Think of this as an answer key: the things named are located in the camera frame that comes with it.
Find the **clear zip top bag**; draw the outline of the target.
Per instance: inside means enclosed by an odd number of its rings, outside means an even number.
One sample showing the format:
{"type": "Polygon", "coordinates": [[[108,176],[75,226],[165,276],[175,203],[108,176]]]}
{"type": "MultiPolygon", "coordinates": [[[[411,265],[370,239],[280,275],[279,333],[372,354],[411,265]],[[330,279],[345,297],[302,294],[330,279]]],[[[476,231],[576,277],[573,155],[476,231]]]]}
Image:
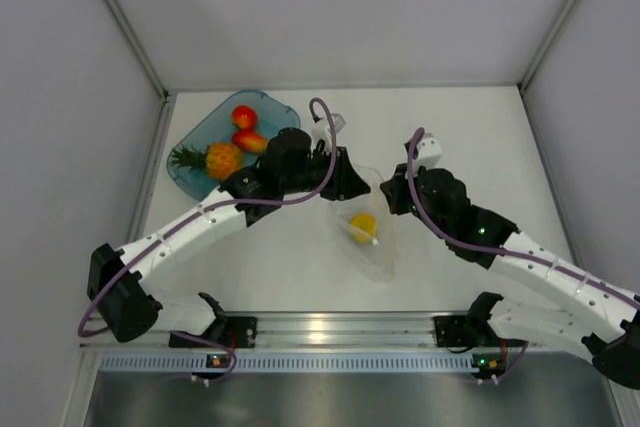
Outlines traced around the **clear zip top bag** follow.
{"type": "Polygon", "coordinates": [[[375,283],[390,283],[395,274],[397,235],[394,216],[380,189],[381,174],[372,167],[355,166],[370,192],[345,201],[330,202],[327,221],[334,240],[348,262],[375,283]]]}

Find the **fake yellow lemon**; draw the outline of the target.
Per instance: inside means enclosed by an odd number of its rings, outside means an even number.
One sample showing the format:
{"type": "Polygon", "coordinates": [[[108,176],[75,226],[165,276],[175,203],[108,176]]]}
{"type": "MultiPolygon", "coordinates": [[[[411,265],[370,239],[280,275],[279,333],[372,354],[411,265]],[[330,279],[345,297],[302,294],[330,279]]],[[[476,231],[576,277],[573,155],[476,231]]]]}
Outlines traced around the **fake yellow lemon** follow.
{"type": "Polygon", "coordinates": [[[356,214],[349,221],[350,237],[359,244],[377,243],[377,219],[369,213],[356,214]]]}

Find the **fake red yellow mango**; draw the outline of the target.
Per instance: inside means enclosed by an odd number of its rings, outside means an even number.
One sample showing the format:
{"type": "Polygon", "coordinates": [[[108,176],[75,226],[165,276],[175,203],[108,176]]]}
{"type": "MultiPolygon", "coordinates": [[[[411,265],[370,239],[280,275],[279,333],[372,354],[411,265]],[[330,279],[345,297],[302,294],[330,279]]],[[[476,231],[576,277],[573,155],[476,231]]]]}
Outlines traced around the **fake red yellow mango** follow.
{"type": "Polygon", "coordinates": [[[251,129],[236,131],[231,137],[232,143],[246,153],[262,155],[268,146],[269,140],[251,129]]]}

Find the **fake red apple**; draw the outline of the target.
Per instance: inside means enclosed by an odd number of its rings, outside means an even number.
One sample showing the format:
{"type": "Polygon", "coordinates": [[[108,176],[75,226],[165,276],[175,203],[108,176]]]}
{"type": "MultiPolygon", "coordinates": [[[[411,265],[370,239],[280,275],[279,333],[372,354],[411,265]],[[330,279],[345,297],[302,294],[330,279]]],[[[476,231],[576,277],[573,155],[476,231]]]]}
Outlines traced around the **fake red apple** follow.
{"type": "Polygon", "coordinates": [[[248,105],[238,105],[231,112],[231,121],[239,130],[254,130],[259,117],[248,105]]]}

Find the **fake pineapple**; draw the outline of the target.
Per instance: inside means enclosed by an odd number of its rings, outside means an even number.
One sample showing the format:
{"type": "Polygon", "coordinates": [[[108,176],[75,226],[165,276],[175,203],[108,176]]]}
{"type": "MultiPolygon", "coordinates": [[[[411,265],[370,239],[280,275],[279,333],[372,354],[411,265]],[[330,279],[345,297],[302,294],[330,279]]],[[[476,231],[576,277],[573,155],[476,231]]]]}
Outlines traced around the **fake pineapple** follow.
{"type": "Polygon", "coordinates": [[[224,181],[244,166],[244,153],[231,143],[217,142],[204,149],[181,145],[172,150],[172,166],[204,172],[209,178],[224,181]]]}

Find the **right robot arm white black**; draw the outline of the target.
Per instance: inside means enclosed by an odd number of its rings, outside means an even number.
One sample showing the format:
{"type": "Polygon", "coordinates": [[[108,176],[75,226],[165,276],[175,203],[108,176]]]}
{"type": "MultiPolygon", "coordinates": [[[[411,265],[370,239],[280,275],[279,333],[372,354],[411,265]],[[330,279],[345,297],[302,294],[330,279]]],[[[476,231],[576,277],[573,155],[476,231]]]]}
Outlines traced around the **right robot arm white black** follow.
{"type": "Polygon", "coordinates": [[[536,243],[501,215],[471,203],[442,168],[406,165],[380,186],[391,213],[412,214],[457,257],[510,278],[552,302],[551,310],[483,293],[467,312],[480,344],[517,339],[579,357],[607,379],[639,387],[639,296],[595,277],[536,243]]]}

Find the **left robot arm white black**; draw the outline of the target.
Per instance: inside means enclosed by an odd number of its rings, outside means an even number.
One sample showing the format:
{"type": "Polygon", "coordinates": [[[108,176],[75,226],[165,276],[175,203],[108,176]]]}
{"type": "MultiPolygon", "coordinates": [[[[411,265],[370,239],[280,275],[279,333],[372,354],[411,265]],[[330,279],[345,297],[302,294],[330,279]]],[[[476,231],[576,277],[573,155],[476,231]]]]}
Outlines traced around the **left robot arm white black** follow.
{"type": "Polygon", "coordinates": [[[177,296],[157,288],[188,259],[243,231],[284,205],[314,196],[346,201],[370,192],[345,148],[313,142],[297,128],[281,130],[263,155],[231,174],[196,207],[158,231],[118,249],[103,244],[91,254],[87,296],[120,343],[152,328],[194,336],[204,346],[226,333],[225,313],[209,294],[177,296]]]}

